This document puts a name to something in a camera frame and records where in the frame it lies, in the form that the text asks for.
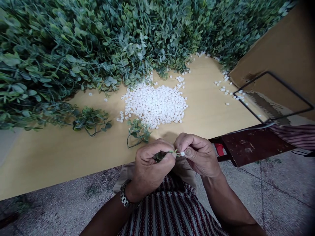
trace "striped fabric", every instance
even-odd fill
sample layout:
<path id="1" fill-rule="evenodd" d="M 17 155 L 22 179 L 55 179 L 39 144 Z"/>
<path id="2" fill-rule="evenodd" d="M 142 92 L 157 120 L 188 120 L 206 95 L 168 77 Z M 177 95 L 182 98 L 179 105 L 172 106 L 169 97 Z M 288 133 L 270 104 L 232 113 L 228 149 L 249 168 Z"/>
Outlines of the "striped fabric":
<path id="1" fill-rule="evenodd" d="M 279 138 L 287 143 L 309 151 L 315 150 L 315 125 L 269 127 Z"/>
<path id="2" fill-rule="evenodd" d="M 143 199 L 118 235 L 228 235 L 200 204 L 195 190 L 166 176 Z"/>

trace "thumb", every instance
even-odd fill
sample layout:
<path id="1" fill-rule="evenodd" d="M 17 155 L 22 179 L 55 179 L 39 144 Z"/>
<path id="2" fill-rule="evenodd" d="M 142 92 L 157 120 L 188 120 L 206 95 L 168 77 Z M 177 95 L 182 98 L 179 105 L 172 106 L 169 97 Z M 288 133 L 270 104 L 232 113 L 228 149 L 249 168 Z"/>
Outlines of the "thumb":
<path id="1" fill-rule="evenodd" d="M 176 158 L 175 152 L 167 153 L 159 163 L 155 164 L 155 166 L 160 168 L 161 170 L 168 169 L 169 171 L 171 171 L 171 169 L 175 165 L 175 158 Z"/>
<path id="2" fill-rule="evenodd" d="M 197 152 L 193 150 L 191 147 L 187 147 L 185 150 L 185 157 L 195 162 L 197 158 Z"/>

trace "gray tiled floor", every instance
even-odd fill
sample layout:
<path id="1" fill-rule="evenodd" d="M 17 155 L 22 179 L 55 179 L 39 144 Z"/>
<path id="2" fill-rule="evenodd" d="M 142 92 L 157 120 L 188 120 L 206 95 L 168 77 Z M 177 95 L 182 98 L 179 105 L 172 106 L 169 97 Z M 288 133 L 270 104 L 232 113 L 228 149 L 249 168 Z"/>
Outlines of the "gray tiled floor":
<path id="1" fill-rule="evenodd" d="M 268 235 L 305 235 L 314 222 L 315 159 L 283 153 L 236 168 L 220 163 L 228 183 Z M 27 194 L 32 208 L 0 235 L 78 235 L 110 198 L 118 168 Z M 213 214 L 201 178 L 198 198 Z M 16 209 L 13 199 L 0 202 L 0 219 Z"/>

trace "person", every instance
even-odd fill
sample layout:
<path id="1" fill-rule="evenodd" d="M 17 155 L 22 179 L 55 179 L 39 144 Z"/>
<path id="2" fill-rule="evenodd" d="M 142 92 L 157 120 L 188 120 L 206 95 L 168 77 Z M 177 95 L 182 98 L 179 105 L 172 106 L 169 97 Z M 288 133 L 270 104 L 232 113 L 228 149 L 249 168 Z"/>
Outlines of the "person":
<path id="1" fill-rule="evenodd" d="M 184 158 L 169 152 L 175 148 Z M 160 151 L 167 154 L 157 163 L 153 156 Z M 95 214 L 82 236 L 266 235 L 230 188 L 207 139 L 186 133 L 174 145 L 158 139 L 137 150 L 131 169 L 122 168 L 121 176 L 132 180 L 121 184 L 119 177 L 120 194 Z M 221 227 L 196 197 L 196 173 Z"/>

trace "silver watch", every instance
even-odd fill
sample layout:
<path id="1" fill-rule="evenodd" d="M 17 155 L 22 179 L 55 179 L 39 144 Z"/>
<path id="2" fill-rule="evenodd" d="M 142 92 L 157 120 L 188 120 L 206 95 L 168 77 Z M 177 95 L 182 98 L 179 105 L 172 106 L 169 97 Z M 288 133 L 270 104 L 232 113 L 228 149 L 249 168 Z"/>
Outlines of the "silver watch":
<path id="1" fill-rule="evenodd" d="M 125 206 L 125 207 L 132 207 L 132 208 L 137 208 L 139 205 L 140 205 L 140 202 L 138 203 L 132 203 L 130 202 L 126 195 L 125 195 L 125 188 L 127 186 L 127 184 L 129 184 L 131 182 L 131 179 L 127 179 L 124 184 L 120 187 L 120 200 L 122 202 L 122 204 Z"/>

